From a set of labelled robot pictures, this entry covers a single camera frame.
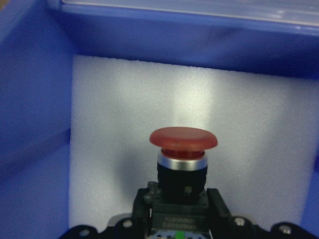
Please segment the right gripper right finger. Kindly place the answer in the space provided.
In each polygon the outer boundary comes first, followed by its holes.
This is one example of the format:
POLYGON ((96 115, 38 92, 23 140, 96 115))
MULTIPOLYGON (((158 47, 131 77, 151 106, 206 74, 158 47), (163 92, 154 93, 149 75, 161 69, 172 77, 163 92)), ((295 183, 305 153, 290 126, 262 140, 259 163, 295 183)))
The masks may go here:
POLYGON ((218 189, 207 189, 208 226, 213 239, 231 238, 232 215, 218 189))

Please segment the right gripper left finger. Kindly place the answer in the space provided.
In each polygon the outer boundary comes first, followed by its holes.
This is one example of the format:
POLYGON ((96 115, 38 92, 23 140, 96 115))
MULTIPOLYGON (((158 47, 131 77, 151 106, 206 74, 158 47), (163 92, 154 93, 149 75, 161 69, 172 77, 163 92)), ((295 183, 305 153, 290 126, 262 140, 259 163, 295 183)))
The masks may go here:
POLYGON ((152 231, 152 197, 148 188, 139 189, 133 202, 132 221, 137 239, 147 239, 152 231))

